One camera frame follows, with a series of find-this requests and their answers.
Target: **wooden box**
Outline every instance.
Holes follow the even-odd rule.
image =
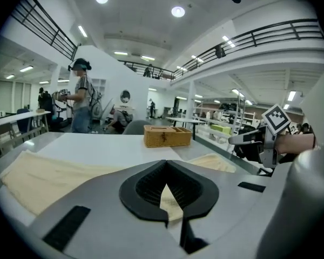
[[[191,137],[192,132],[183,127],[144,126],[144,143],[148,148],[189,145]]]

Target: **woman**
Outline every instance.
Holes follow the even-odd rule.
[[[92,94],[92,81],[87,76],[87,70],[91,70],[90,63],[83,58],[78,58],[73,67],[73,74],[79,77],[75,94],[65,95],[62,101],[73,100],[72,133],[89,133],[91,114],[89,102]]]

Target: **chair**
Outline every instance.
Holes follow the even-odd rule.
[[[27,108],[21,108],[21,109],[17,110],[17,114],[22,114],[22,113],[26,113],[26,112],[29,112],[29,110]],[[17,121],[18,129],[21,132],[21,134],[28,132],[28,124],[29,124],[29,118]]]
[[[145,120],[132,121],[125,128],[123,134],[126,135],[144,135],[144,125],[151,125],[150,122]]]

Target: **desk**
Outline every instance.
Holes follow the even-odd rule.
[[[53,159],[118,168],[129,168],[161,159],[189,161],[214,153],[213,150],[195,141],[191,141],[189,146],[147,148],[143,138],[143,135],[44,133],[2,156],[0,173],[10,166],[22,151],[26,150]],[[236,173],[249,174],[236,164],[232,164],[237,168]],[[15,200],[6,186],[2,184],[1,179],[0,205],[7,215],[21,221],[26,226],[35,218]]]
[[[33,117],[44,116],[45,123],[47,124],[46,115],[49,114],[49,113],[50,113],[50,111],[44,111],[44,112],[41,112],[41,113],[37,113],[36,111],[31,111],[31,112],[26,112],[26,113],[21,113],[21,114],[16,114],[16,115],[0,118],[0,126],[5,125],[5,124],[10,124],[11,125],[11,130],[13,131],[13,138],[16,138],[16,134],[15,134],[13,128],[12,128],[13,123],[15,123],[15,122],[17,122],[19,120],[29,118],[29,122],[28,122],[28,132],[29,132],[30,126],[31,126],[31,119]]]
[[[204,124],[205,123],[203,121],[194,120],[194,119],[186,119],[186,118],[167,117],[166,119],[174,121],[174,127],[176,126],[177,122],[193,124],[193,140],[195,140],[195,126],[198,125],[198,124]]]

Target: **jeans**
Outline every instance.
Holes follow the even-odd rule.
[[[73,112],[71,125],[72,133],[89,133],[90,111],[87,106],[81,107]]]

